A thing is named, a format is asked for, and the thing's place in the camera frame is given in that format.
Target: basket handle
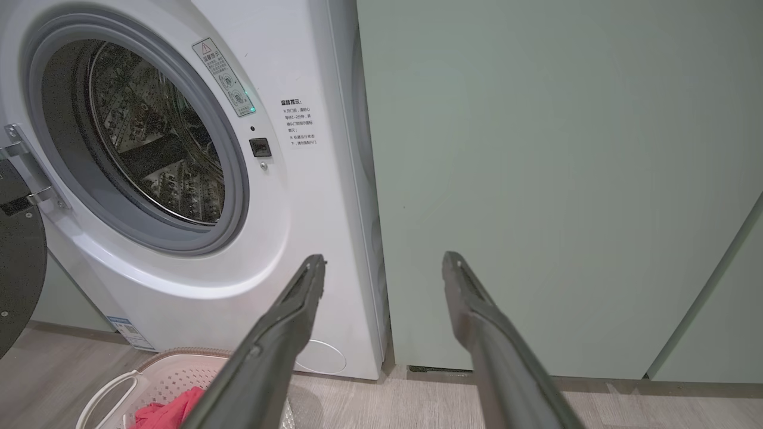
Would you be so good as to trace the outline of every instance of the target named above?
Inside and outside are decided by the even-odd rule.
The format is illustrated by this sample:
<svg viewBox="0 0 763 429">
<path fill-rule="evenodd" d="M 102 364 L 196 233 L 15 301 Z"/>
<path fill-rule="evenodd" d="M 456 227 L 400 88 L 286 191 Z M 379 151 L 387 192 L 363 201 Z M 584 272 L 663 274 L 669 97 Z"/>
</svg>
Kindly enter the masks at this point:
<svg viewBox="0 0 763 429">
<path fill-rule="evenodd" d="M 88 402 L 87 405 L 85 405 L 85 409 L 82 410 L 82 413 L 79 415 L 79 420 L 77 420 L 77 425 L 75 426 L 76 429 L 85 429 L 85 424 L 88 422 L 88 419 L 90 418 L 90 415 L 92 414 L 93 410 L 95 410 L 95 406 L 98 405 L 98 403 L 103 399 L 104 396 L 106 396 L 111 390 L 113 390 L 117 385 L 120 385 L 124 380 L 132 379 L 133 385 L 130 386 L 130 388 L 125 392 L 124 395 L 122 395 L 122 399 L 120 399 L 117 404 L 111 409 L 111 411 L 106 414 L 106 417 L 101 420 L 101 423 L 98 423 L 98 426 L 95 427 L 95 429 L 100 429 L 101 426 L 106 422 L 112 414 L 114 414 L 115 411 L 117 411 L 117 408 L 119 408 L 120 405 L 122 405 L 122 402 L 127 398 L 127 396 L 132 393 L 132 391 L 135 389 L 135 386 L 138 384 L 138 378 L 135 376 L 138 374 L 137 370 L 132 370 L 128 373 L 124 373 L 121 376 L 118 376 L 117 378 L 111 380 L 110 382 L 106 383 L 105 386 L 101 387 L 101 390 L 98 390 L 95 395 L 93 395 L 92 398 L 90 398 L 90 402 Z"/>
</svg>

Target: cabinet door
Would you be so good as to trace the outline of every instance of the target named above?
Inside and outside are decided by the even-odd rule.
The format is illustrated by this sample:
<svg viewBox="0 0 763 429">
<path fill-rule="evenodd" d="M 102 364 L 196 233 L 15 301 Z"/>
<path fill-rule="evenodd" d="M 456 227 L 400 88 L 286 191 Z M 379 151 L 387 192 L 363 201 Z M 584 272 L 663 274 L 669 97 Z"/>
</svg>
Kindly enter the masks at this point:
<svg viewBox="0 0 763 429">
<path fill-rule="evenodd" d="M 761 193 L 763 3 L 359 0 L 399 363 L 459 251 L 557 376 L 641 378 Z"/>
<path fill-rule="evenodd" d="M 763 383 L 763 197 L 740 231 L 739 245 L 731 249 L 729 263 L 719 266 L 717 282 L 708 282 L 686 329 L 674 344 L 654 380 L 676 382 Z"/>
</svg>

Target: red clothing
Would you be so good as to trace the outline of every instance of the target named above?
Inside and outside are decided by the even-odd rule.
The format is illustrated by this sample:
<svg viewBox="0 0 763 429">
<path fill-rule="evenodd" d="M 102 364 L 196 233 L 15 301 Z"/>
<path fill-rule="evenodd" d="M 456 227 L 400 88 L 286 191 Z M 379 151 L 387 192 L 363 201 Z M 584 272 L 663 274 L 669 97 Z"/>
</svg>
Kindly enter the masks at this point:
<svg viewBox="0 0 763 429">
<path fill-rule="evenodd" d="M 135 411 L 135 424 L 130 429 L 178 429 L 203 394 L 204 389 L 194 387 L 167 405 L 152 402 Z"/>
</svg>

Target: barcode sticker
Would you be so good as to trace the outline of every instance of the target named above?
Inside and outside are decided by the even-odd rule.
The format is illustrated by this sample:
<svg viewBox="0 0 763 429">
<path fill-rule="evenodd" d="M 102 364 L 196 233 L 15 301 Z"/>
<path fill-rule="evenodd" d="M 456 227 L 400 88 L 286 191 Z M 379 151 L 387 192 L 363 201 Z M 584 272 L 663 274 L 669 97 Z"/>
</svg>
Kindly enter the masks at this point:
<svg viewBox="0 0 763 429">
<path fill-rule="evenodd" d="M 156 349 L 146 341 L 146 338 L 138 332 L 129 320 L 125 318 L 114 318 L 112 316 L 106 316 L 106 318 L 117 328 L 117 331 L 122 334 L 122 337 L 136 349 L 156 351 Z"/>
</svg>

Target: warning label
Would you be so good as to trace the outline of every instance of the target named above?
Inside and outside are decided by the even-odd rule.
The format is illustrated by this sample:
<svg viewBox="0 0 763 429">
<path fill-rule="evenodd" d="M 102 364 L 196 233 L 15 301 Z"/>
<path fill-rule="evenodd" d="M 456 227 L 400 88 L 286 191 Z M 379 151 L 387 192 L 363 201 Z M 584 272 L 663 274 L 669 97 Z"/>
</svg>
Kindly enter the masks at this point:
<svg viewBox="0 0 763 429">
<path fill-rule="evenodd" d="M 281 110 L 292 149 L 315 147 L 318 140 L 313 127 L 313 112 L 300 98 L 281 100 Z"/>
<path fill-rule="evenodd" d="M 204 61 L 207 70 L 212 73 L 212 76 L 217 80 L 217 84 L 220 85 L 220 88 L 227 95 L 230 105 L 236 111 L 236 115 L 244 116 L 254 113 L 254 105 L 249 98 L 249 94 L 244 91 L 243 86 L 241 86 L 236 77 L 236 73 L 230 68 L 230 65 L 212 39 L 207 38 L 193 45 L 193 50 L 201 58 L 201 61 Z"/>
<path fill-rule="evenodd" d="M 156 351 L 129 320 L 112 316 L 106 316 L 106 318 L 117 328 L 122 337 L 136 349 Z"/>
</svg>

